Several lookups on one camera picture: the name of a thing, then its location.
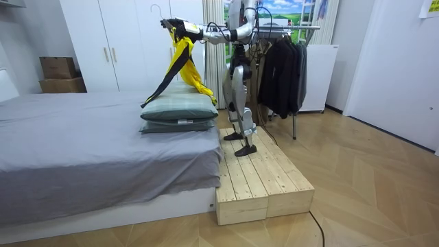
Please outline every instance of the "cardboard box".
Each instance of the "cardboard box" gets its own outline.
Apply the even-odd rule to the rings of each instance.
[[[43,93],[87,93],[81,77],[73,79],[44,79],[40,81]]]
[[[46,79],[72,79],[77,76],[73,58],[40,57],[40,62]]]

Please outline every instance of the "robot leg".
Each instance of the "robot leg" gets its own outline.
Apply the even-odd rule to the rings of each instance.
[[[227,65],[226,74],[224,75],[224,81],[222,83],[222,91],[224,94],[224,99],[226,100],[226,107],[228,113],[228,120],[232,123],[234,133],[225,136],[225,141],[242,140],[244,137],[241,134],[241,128],[238,123],[238,114],[235,110],[233,104],[233,91],[232,91],[232,80],[230,78],[230,64]]]
[[[235,152],[235,156],[245,156],[257,151],[252,142],[252,134],[256,132],[256,124],[253,123],[252,111],[246,108],[247,87],[243,82],[244,68],[242,65],[235,68],[232,79],[232,99],[235,107],[241,134],[244,136],[246,145]]]

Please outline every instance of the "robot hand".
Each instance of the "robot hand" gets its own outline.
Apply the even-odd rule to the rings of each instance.
[[[175,42],[177,43],[177,38],[188,37],[194,43],[197,40],[203,39],[203,30],[197,27],[197,25],[193,23],[189,23],[182,19],[163,19],[160,21],[163,28],[167,28],[169,32],[172,32],[175,27]]]

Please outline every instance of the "wooden platform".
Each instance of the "wooden platform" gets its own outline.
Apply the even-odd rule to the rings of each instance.
[[[309,211],[314,187],[263,128],[252,136],[258,151],[244,157],[234,155],[244,141],[223,140],[233,129],[220,132],[225,158],[219,164],[221,187],[216,189],[219,225]]]

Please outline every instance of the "white bed frame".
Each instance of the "white bed frame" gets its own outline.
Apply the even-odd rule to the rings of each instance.
[[[215,188],[183,191],[122,207],[102,209],[45,222],[0,228],[0,244],[54,237],[214,211]]]

